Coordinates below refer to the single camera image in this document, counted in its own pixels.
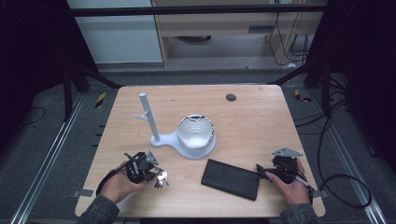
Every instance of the sleeve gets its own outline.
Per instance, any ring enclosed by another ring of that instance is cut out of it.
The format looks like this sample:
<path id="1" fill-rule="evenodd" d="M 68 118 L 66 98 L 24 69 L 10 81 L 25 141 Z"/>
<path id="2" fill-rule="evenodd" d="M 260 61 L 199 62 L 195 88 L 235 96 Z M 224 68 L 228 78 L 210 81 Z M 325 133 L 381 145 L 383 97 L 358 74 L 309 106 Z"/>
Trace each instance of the sleeve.
<path id="1" fill-rule="evenodd" d="M 316 224 L 317 214 L 310 203 L 294 205 L 280 214 L 282 224 Z"/>
<path id="2" fill-rule="evenodd" d="M 87 208 L 87 211 L 81 215 L 77 224 L 110 224 L 114 222 L 119 212 L 120 209 L 113 202 L 102 195 L 98 195 Z"/>

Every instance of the keys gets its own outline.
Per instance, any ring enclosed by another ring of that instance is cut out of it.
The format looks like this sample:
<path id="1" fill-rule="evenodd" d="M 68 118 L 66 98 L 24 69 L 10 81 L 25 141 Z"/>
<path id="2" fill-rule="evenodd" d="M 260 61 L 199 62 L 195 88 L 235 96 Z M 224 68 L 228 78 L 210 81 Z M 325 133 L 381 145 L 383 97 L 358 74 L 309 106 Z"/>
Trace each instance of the keys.
<path id="1" fill-rule="evenodd" d="M 169 186 L 169 182 L 168 182 L 168 173 L 165 172 L 165 170 L 159 168 L 159 167 L 155 167 L 155 174 L 157 175 L 157 182 L 154 185 L 154 188 L 156 189 L 161 189 L 163 187 L 163 182 L 166 183 L 167 186 Z"/>

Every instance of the wooden table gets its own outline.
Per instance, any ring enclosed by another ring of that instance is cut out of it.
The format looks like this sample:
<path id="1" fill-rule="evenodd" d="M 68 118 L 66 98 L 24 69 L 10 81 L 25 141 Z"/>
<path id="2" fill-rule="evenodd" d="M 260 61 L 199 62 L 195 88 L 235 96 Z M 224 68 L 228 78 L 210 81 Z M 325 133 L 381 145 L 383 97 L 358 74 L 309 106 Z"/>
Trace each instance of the wooden table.
<path id="1" fill-rule="evenodd" d="M 149 123 L 134 115 L 144 113 L 139 93 L 145 92 L 160 133 L 172 133 L 191 114 L 207 116 L 217 135 L 215 149 L 198 161 L 181 157 L 172 147 L 155 148 L 149 141 Z M 236 100 L 230 102 L 226 95 Z M 120 89 L 84 189 L 96 189 L 109 170 L 119 166 L 127 152 L 152 150 L 169 174 L 170 186 L 155 189 L 155 181 L 118 204 L 120 217 L 278 217 L 287 207 L 281 192 L 261 180 L 256 201 L 201 185 L 207 159 L 256 171 L 256 163 L 273 166 L 272 152 L 289 147 L 304 153 L 280 87 L 267 85 L 133 86 Z M 316 188 L 306 157 L 301 157 L 308 182 Z M 80 216 L 93 201 L 80 197 Z M 314 199 L 318 216 L 325 213 Z"/>

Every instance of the gray floor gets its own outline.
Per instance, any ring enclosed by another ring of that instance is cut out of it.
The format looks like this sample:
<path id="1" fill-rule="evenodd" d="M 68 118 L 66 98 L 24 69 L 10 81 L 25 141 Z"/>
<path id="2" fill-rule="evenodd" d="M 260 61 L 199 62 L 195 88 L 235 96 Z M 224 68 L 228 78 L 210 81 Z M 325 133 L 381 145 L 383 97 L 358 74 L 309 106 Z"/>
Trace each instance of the gray floor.
<path id="1" fill-rule="evenodd" d="M 128 71 L 103 75 L 123 85 L 174 85 L 174 84 L 226 84 L 261 83 L 276 80 L 286 75 L 291 68 L 276 64 L 267 42 L 261 35 L 250 36 L 212 36 L 206 42 L 186 42 L 178 38 L 172 41 L 170 61 L 166 68 L 144 68 L 139 66 L 133 73 Z M 318 106 L 319 89 L 305 90 L 301 82 L 304 75 L 294 78 L 283 86 L 285 98 L 294 119 L 320 113 Z M 72 197 L 74 190 L 84 184 L 96 146 L 100 141 L 102 125 L 106 124 L 108 114 L 117 94 L 102 83 L 89 78 L 92 87 L 87 94 L 75 92 L 74 98 L 82 97 L 76 121 L 65 139 L 56 161 L 51 166 L 48 179 L 41 192 L 37 194 L 29 220 L 38 223 L 64 223 L 77 219 L 74 208 L 77 198 Z M 303 97 L 310 97 L 312 103 L 296 100 L 294 90 L 298 89 Z M 98 95 L 105 91 L 106 98 L 101 108 L 94 108 Z M 336 102 L 342 95 L 334 95 Z M 57 132 L 63 125 L 64 105 L 62 86 L 56 86 L 37 95 L 34 108 L 26 118 L 18 134 L 9 144 L 10 152 L 0 163 L 0 220 L 8 223 L 29 190 L 35 175 L 40 169 Z M 296 124 L 310 119 L 296 120 Z M 324 120 L 298 128 L 306 157 L 310 162 L 315 179 L 318 175 L 318 143 Z M 393 208 L 396 205 L 396 178 L 386 161 L 370 156 L 369 146 L 359 125 L 343 105 L 332 112 L 332 126 L 324 134 L 320 149 L 320 167 L 325 177 L 334 174 L 349 174 L 350 166 L 358 171 L 375 197 L 371 207 L 355 209 L 340 203 L 332 195 L 324 198 L 326 215 L 320 223 L 396 223 Z M 331 188 L 348 202 L 359 203 L 360 199 L 349 180 L 334 180 Z M 379 207 L 386 222 L 371 220 L 367 214 Z M 278 223 L 272 218 L 271 223 Z"/>

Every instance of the white cabinet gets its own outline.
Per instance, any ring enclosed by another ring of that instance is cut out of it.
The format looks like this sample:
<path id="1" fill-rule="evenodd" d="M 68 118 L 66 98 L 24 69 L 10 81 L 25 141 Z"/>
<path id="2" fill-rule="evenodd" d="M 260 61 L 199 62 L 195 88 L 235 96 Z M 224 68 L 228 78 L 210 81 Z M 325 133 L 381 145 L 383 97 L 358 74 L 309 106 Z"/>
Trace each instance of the white cabinet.
<path id="1" fill-rule="evenodd" d="M 67 0 L 71 8 L 151 7 L 149 0 Z M 153 16 L 76 17 L 97 64 L 162 63 Z"/>

